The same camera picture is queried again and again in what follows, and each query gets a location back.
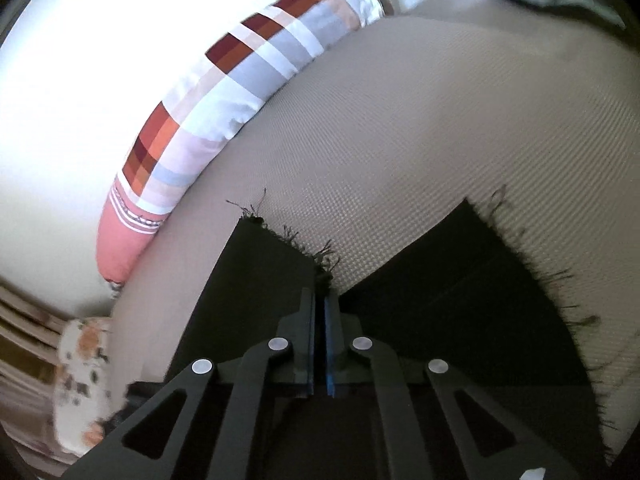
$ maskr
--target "pillow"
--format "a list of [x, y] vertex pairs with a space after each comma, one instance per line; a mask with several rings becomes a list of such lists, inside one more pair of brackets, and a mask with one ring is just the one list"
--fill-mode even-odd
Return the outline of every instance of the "pillow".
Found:
[[383, 15], [378, 0], [279, 0], [206, 51], [146, 120], [111, 186], [96, 252], [114, 290], [200, 172], [265, 102]]

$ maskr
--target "plaid pillow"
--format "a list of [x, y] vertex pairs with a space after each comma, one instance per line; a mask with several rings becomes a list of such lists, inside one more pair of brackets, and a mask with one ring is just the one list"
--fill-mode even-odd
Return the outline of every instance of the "plaid pillow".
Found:
[[383, 15], [378, 0], [279, 0], [210, 47], [146, 120], [111, 186], [98, 225], [101, 275], [119, 288], [189, 186], [265, 102]]

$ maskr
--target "floral fabric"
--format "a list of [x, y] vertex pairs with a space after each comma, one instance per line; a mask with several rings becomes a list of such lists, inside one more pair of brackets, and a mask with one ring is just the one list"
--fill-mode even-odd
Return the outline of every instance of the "floral fabric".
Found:
[[73, 320], [65, 328], [54, 388], [56, 439], [83, 456], [102, 441], [102, 422], [111, 415], [107, 352], [111, 319]]

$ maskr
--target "wall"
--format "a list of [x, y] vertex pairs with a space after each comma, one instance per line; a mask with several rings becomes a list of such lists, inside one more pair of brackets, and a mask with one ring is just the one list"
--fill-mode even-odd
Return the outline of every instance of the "wall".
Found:
[[117, 169], [177, 75], [272, 1], [32, 0], [0, 49], [1, 281], [109, 311], [95, 231]]

